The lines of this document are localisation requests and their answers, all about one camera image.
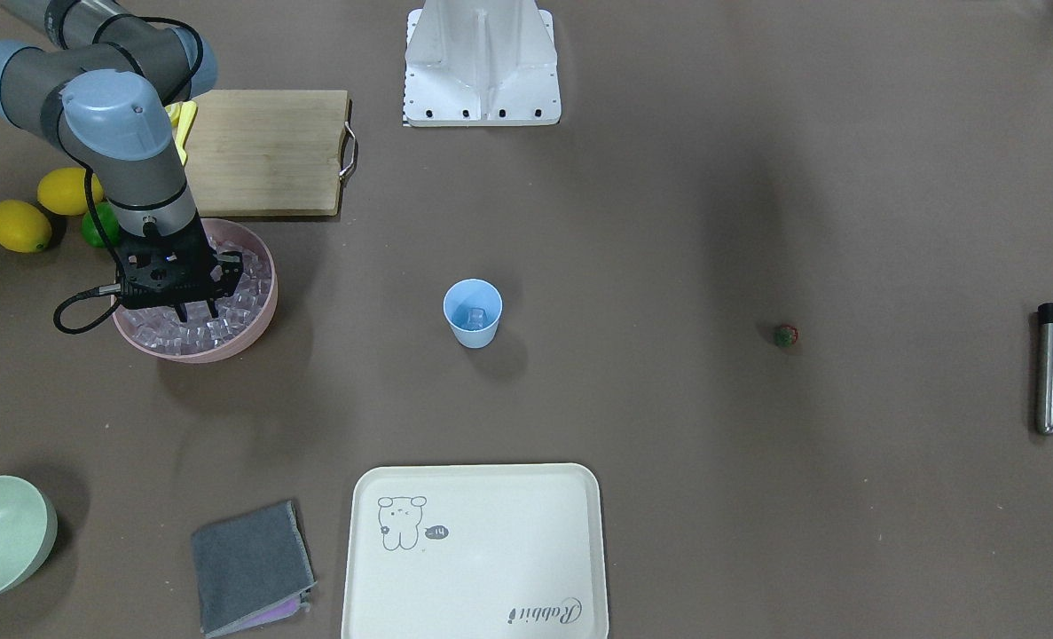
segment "small red and green object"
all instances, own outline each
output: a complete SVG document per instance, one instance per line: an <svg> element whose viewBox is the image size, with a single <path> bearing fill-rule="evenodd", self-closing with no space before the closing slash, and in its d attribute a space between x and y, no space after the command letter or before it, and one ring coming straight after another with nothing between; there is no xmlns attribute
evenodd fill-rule
<svg viewBox="0 0 1053 639"><path fill-rule="evenodd" d="M778 347L792 347L798 341L798 330L790 324L774 328L774 344Z"/></svg>
<svg viewBox="0 0 1053 639"><path fill-rule="evenodd" d="M108 202L97 203L97 216L100 218L100 225L104 226L104 234L108 236L108 242L112 242L113 246L120 243L120 222L116 221L112 205ZM96 223L93 223L92 213L85 213L84 219L81 219L81 235L84 236L85 242L103 249L104 240L100 238Z"/></svg>

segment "pink bowl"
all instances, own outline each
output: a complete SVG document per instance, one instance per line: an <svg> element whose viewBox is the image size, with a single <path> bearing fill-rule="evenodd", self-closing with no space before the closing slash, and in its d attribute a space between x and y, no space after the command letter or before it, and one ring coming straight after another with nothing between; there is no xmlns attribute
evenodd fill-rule
<svg viewBox="0 0 1053 639"><path fill-rule="evenodd" d="M116 330L137 351L142 351L153 357L160 357L160 359L182 361L184 364L208 364L211 361L226 359L227 357L242 353L247 345L257 341L262 336L262 333L266 332L266 327L270 326L270 320L273 320L274 317L274 308L278 306L278 271L274 267L274 258L270 255L270 247L266 247L266 242L262 242L262 238L254 235L253 231L242 226L241 223L230 222L226 219L203 218L202 227L205 229L206 236L210 236L216 242L234 242L235 244L239 244L239 246L247 247L259 259L270 265L271 284L270 297L267 297L266 303L263 303L262 307L258 308L258 315L255 316L254 322L251 322L250 326L243 328L235 339L222 344L220 347L214 347L211 351L194 355L165 355L136 343L136 340L133 340L136 326L133 326L127 319L121 316L121 313L117 312L112 316L113 322L116 322Z"/></svg>

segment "black cap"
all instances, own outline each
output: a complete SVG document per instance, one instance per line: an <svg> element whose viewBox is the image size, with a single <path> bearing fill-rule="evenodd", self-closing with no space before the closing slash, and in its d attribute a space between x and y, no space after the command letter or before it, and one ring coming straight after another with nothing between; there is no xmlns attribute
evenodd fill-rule
<svg viewBox="0 0 1053 639"><path fill-rule="evenodd" d="M1053 302L1040 304L1038 307L1038 323L1053 324Z"/></svg>

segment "white tray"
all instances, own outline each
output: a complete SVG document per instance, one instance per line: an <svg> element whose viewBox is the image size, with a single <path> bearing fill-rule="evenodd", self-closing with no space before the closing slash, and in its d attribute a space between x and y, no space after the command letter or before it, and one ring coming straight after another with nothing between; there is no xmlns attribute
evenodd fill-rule
<svg viewBox="0 0 1053 639"><path fill-rule="evenodd" d="M381 467L352 495L343 639L604 639L600 491L578 464Z"/></svg>

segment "blue cup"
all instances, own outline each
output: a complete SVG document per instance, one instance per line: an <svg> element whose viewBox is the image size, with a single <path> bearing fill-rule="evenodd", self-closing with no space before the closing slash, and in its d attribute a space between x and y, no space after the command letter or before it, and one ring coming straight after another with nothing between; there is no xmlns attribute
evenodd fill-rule
<svg viewBox="0 0 1053 639"><path fill-rule="evenodd" d="M484 347L498 331L502 296L484 280L462 280L443 296L443 316L465 347Z"/></svg>

